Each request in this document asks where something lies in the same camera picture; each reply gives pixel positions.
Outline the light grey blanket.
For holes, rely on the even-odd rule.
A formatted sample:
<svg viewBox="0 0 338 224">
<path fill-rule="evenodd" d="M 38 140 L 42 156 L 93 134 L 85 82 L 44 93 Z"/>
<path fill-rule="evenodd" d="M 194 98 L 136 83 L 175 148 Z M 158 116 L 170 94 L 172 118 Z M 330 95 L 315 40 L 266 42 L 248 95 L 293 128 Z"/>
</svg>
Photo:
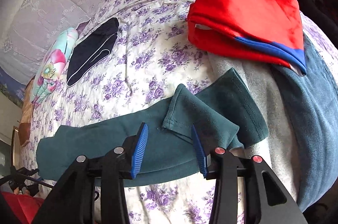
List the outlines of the light grey blanket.
<svg viewBox="0 0 338 224">
<path fill-rule="evenodd" d="M 300 185 L 298 146 L 270 66 L 262 62 L 225 58 L 211 53 L 208 56 L 215 76 L 223 75 L 230 68 L 237 71 L 269 130 L 268 137 L 263 141 L 244 150 L 236 148 L 232 151 L 233 154 L 246 158 L 262 156 L 296 200 Z"/>
</svg>

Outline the floral turquoise pink folded quilt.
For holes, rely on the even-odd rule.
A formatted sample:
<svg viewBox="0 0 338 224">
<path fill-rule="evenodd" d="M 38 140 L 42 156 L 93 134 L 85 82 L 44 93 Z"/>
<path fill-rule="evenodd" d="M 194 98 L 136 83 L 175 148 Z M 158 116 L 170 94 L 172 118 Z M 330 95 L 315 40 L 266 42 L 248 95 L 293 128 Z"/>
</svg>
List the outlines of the floral turquoise pink folded quilt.
<svg viewBox="0 0 338 224">
<path fill-rule="evenodd" d="M 41 104 L 55 90 L 78 37 L 77 30 L 70 27 L 56 38 L 35 75 L 30 94 L 32 104 Z"/>
</svg>

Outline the purple floral bedspread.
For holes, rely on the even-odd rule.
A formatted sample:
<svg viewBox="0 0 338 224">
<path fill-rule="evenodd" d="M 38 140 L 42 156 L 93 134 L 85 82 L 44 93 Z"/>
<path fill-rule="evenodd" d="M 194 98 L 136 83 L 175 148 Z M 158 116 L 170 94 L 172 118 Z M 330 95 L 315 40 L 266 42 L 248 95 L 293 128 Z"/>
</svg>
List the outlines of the purple floral bedspread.
<svg viewBox="0 0 338 224">
<path fill-rule="evenodd" d="M 112 52 L 72 87 L 68 65 L 56 90 L 32 117 L 29 143 L 21 148 L 26 168 L 36 168 L 40 139 L 52 137 L 61 125 L 82 127 L 146 109 L 171 97 L 178 84 L 195 94 L 218 77 L 207 52 L 187 39 L 186 17 L 194 0 L 106 0 L 86 26 L 117 17 L 120 29 Z M 337 82 L 337 49 L 315 15 L 302 10 L 303 31 Z M 207 223 L 214 182 L 194 174 L 172 182 L 130 187 L 126 198 L 131 223 Z"/>
</svg>

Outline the navy folded garment white trim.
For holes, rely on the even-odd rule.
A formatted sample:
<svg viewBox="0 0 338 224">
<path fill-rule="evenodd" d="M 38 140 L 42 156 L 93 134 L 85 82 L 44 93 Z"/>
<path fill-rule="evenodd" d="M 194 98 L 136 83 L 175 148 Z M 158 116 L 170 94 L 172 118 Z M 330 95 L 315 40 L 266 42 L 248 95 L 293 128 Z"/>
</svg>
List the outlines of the navy folded garment white trim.
<svg viewBox="0 0 338 224">
<path fill-rule="evenodd" d="M 75 85 L 93 66 L 110 55 L 118 29 L 118 19 L 110 18 L 73 49 L 67 72 L 68 87 Z"/>
</svg>

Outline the brown orange cushion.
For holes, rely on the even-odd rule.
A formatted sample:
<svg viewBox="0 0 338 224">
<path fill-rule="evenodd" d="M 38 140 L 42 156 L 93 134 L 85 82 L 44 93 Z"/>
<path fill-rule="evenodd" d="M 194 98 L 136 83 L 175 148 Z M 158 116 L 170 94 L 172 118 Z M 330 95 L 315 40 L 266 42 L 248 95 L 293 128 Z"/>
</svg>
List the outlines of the brown orange cushion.
<svg viewBox="0 0 338 224">
<path fill-rule="evenodd" d="M 31 118 L 33 115 L 33 104 L 30 101 L 30 93 L 33 87 L 34 78 L 31 78 L 30 82 L 25 88 L 25 96 L 22 106 L 22 116 L 18 127 L 18 137 L 21 147 L 26 146 L 30 139 Z"/>
</svg>

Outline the red garment with blue trim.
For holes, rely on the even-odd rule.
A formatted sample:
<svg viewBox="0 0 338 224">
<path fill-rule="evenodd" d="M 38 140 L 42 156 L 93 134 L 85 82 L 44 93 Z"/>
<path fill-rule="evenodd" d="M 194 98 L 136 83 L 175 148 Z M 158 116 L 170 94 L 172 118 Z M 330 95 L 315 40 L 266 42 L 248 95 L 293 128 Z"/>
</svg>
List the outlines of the red garment with blue trim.
<svg viewBox="0 0 338 224">
<path fill-rule="evenodd" d="M 195 0 L 187 23 L 201 50 L 307 73 L 297 0 Z"/>
</svg>

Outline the grey blue fleece blanket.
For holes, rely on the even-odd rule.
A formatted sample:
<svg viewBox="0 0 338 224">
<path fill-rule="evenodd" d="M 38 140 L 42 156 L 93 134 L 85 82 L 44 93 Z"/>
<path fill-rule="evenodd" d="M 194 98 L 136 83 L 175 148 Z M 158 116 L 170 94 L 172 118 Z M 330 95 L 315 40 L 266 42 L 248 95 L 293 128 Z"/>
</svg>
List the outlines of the grey blue fleece blanket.
<svg viewBox="0 0 338 224">
<path fill-rule="evenodd" d="M 298 146 L 300 186 L 297 204 L 305 211 L 337 180 L 337 84 L 307 36 L 307 74 L 272 66 Z"/>
</svg>

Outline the teal green pants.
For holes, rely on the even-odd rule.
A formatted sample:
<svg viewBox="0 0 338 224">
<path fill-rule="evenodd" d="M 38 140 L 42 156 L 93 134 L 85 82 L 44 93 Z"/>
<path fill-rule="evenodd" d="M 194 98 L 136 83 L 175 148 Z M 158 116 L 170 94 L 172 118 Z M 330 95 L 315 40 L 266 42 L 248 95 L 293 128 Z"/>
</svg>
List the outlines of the teal green pants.
<svg viewBox="0 0 338 224">
<path fill-rule="evenodd" d="M 148 126 L 148 143 L 140 173 L 127 187 L 164 183 L 199 171 L 191 129 L 231 150 L 250 147 L 268 134 L 266 122 L 243 80 L 231 68 L 213 84 L 192 94 L 180 84 L 172 97 L 135 113 L 83 127 L 60 126 L 39 141 L 36 161 L 44 179 L 58 180 L 79 155 L 97 158 Z"/>
</svg>

